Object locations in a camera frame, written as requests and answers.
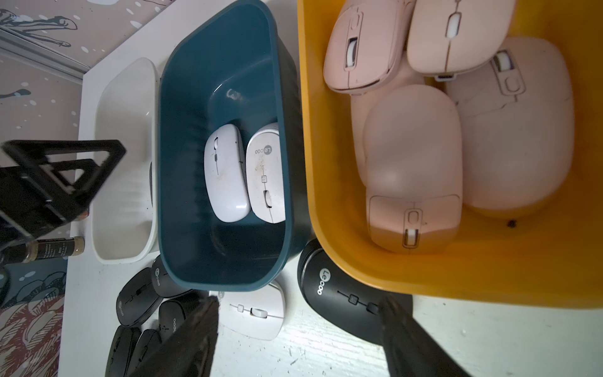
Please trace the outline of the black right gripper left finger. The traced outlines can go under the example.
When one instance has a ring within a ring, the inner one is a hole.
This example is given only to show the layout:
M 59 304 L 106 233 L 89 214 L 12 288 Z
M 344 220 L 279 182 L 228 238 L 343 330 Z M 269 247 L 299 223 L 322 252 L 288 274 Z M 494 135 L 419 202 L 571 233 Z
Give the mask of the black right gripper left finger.
M 219 301 L 211 296 L 133 376 L 209 376 L 218 341 Z

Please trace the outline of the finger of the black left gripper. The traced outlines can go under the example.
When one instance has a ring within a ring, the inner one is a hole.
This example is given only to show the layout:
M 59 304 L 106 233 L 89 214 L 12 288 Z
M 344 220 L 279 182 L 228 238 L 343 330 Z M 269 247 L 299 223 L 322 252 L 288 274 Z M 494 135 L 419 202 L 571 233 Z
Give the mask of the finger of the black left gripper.
M 1 244 L 36 240 L 84 213 L 126 155 L 118 140 L 2 143 Z

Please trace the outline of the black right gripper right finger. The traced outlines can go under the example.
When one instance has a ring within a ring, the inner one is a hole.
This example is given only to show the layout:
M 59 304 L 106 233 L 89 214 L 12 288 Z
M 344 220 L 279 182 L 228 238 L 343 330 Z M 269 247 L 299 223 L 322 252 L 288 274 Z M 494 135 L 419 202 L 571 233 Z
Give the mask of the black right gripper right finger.
M 467 373 L 392 295 L 379 303 L 383 349 L 391 376 L 464 376 Z

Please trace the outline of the pink mouse bottom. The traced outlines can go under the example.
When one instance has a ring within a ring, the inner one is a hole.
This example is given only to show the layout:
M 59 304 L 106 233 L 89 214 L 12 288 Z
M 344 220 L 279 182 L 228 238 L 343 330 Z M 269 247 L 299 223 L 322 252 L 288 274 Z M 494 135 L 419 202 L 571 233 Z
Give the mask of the pink mouse bottom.
M 440 90 L 411 85 L 378 101 L 366 120 L 368 232 L 401 254 L 431 254 L 455 238 L 463 206 L 459 114 Z

